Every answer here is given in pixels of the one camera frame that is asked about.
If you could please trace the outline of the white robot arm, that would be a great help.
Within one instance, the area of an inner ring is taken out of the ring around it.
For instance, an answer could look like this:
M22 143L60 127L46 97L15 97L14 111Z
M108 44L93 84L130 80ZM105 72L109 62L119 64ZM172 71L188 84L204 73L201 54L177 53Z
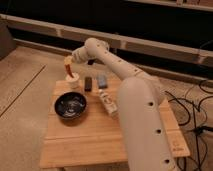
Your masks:
M122 80L117 106L130 171L179 171L160 116L164 89L159 79L111 53L108 43L96 38L88 38L64 64L93 59Z

